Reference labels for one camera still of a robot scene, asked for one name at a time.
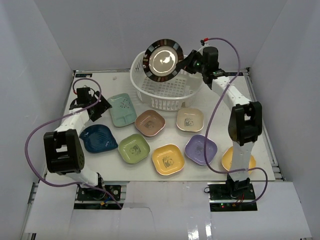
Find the light teal rectangular divided plate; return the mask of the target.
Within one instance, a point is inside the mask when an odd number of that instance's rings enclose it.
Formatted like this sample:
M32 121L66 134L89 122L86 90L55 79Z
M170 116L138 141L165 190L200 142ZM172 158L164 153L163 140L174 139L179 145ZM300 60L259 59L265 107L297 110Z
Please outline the light teal rectangular divided plate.
M110 116L115 127L122 128L135 122L137 113L127 93L111 96L107 101L111 104Z

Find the round black-rimmed plate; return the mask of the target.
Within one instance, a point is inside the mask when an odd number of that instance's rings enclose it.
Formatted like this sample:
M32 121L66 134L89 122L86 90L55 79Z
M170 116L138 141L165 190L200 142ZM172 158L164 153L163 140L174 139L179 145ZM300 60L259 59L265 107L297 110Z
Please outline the round black-rimmed plate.
M178 63L184 60L181 46L172 39L160 39L152 43L142 57L145 75L157 83L173 79L180 71Z

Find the dark blue leaf-shaped plate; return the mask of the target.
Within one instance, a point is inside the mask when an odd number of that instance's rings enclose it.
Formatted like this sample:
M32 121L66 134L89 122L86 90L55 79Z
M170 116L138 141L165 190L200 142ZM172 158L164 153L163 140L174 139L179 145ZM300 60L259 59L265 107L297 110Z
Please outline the dark blue leaf-shaped plate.
M112 151L118 148L118 143L111 130L103 124L94 124L85 128L79 135L84 148L92 154Z

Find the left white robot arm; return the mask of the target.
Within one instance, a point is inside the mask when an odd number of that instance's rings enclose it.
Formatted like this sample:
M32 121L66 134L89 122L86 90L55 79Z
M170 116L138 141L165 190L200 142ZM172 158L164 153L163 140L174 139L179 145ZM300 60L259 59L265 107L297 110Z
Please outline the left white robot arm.
M88 188L88 193L99 200L105 196L106 187L98 172L85 164L85 154L80 134L89 121L96 121L112 106L100 91L91 93L89 87L76 90L67 117L54 131L43 136L46 166L50 173L64 176Z

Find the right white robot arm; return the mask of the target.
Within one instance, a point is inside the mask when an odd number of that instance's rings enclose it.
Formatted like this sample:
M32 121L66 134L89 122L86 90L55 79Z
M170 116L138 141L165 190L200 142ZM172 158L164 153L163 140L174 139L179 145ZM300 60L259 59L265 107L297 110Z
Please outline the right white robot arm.
M262 133L262 105L250 101L232 84L232 79L219 68L218 55L217 48L206 46L201 52L193 50L179 59L176 67L190 74L200 73L203 82L219 95L219 102L224 102L230 109L227 130L233 152L225 192L236 200L250 186L248 169L253 146Z

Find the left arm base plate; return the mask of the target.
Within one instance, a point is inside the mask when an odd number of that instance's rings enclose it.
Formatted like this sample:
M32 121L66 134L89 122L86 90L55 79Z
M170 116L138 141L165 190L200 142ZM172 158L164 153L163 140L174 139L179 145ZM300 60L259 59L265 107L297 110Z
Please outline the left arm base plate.
M124 205L121 185L105 185L111 195L92 188L78 187L73 208L75 210L120 210Z

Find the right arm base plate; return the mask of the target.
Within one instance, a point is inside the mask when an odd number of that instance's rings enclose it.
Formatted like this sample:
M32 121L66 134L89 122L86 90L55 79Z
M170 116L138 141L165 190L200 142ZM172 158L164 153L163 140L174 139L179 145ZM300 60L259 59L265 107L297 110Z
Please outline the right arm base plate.
M208 194L210 211L213 212L255 212L258 210L254 202L256 194L250 183L247 189L231 194L225 183L210 182L204 188Z

